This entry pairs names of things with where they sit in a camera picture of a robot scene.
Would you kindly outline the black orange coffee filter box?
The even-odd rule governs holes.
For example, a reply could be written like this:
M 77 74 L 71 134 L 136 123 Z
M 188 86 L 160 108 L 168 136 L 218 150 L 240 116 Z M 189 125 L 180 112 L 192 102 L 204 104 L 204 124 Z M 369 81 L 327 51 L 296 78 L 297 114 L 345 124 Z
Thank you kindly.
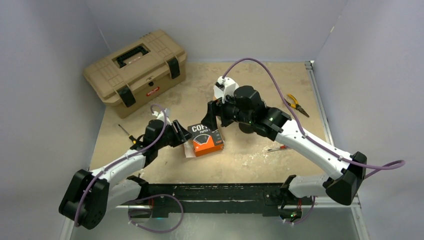
M 191 135 L 192 149 L 195 157 L 201 157 L 221 151 L 225 147 L 222 134 L 218 129 L 211 130 L 201 123 L 190 125 L 187 129 Z

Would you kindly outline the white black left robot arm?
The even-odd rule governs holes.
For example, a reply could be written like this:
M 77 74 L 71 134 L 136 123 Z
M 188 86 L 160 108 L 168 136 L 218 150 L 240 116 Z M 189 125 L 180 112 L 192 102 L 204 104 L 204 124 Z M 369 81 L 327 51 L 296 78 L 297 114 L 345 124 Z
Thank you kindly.
M 130 149 L 111 163 L 88 171 L 78 170 L 58 207 L 58 212 L 77 227 L 95 228 L 105 214 L 121 204 L 142 205 L 152 199 L 149 183 L 133 173 L 153 162 L 160 149 L 178 147 L 192 138 L 177 120 L 149 121 L 145 133 L 132 138 Z

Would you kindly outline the dark carafe with red rim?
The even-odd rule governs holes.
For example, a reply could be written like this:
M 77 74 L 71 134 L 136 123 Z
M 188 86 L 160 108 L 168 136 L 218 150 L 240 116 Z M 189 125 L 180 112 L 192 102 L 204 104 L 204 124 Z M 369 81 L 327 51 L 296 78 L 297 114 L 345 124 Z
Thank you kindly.
M 250 124 L 244 124 L 240 122 L 238 127 L 245 134 L 253 134 L 255 132 L 254 127 Z

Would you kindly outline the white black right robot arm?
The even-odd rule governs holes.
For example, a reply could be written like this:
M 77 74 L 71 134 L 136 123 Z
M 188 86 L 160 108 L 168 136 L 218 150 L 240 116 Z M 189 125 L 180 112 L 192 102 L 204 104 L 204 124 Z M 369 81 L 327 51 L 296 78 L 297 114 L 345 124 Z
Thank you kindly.
M 269 107 L 260 93 L 250 85 L 239 87 L 216 83 L 213 87 L 215 100 L 207 104 L 207 112 L 201 124 L 211 130 L 238 123 L 246 134 L 256 133 L 273 142 L 295 150 L 315 165 L 326 176 L 318 181 L 318 187 L 307 187 L 296 176 L 289 185 L 281 189 L 280 196 L 288 204 L 305 196 L 327 195 L 333 201 L 348 206 L 352 203 L 363 180 L 367 157 L 357 151 L 349 153 L 299 127 L 289 114 L 276 107 Z

